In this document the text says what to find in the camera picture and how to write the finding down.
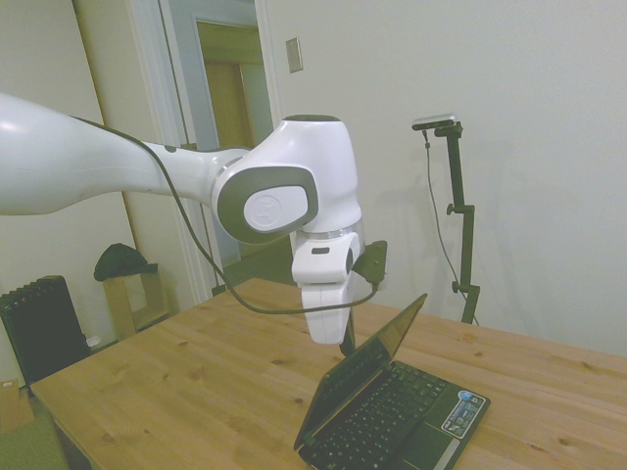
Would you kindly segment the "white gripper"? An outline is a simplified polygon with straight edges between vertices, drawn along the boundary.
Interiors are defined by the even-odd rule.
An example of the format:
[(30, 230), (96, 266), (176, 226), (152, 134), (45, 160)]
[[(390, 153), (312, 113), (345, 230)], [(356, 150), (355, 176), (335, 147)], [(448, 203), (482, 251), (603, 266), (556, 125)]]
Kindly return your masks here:
[[(303, 308), (349, 304), (355, 295), (355, 281), (336, 284), (312, 284), (302, 287)], [(353, 310), (337, 307), (317, 310), (305, 314), (311, 338), (318, 344), (340, 345), (344, 356), (350, 356), (356, 349)]]

